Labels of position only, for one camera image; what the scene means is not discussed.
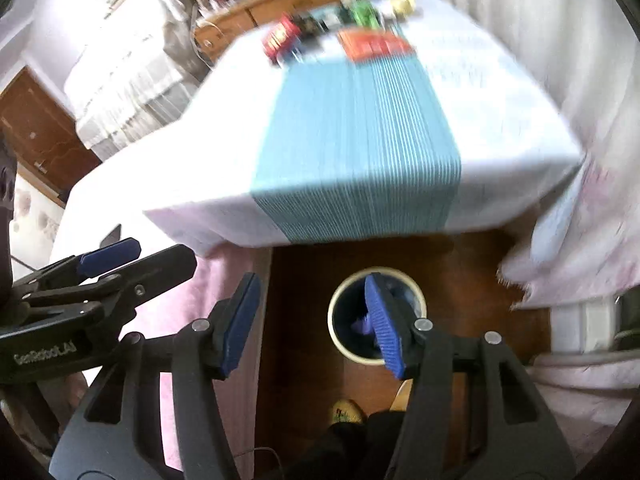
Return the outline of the person's left hand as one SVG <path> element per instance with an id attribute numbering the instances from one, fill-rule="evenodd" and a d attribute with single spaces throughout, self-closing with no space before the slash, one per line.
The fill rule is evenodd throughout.
<path id="1" fill-rule="evenodd" d="M 88 391 L 88 382 L 82 373 L 74 373 L 52 380 L 49 404 L 58 420 L 59 434 L 62 434 L 82 398 Z"/>

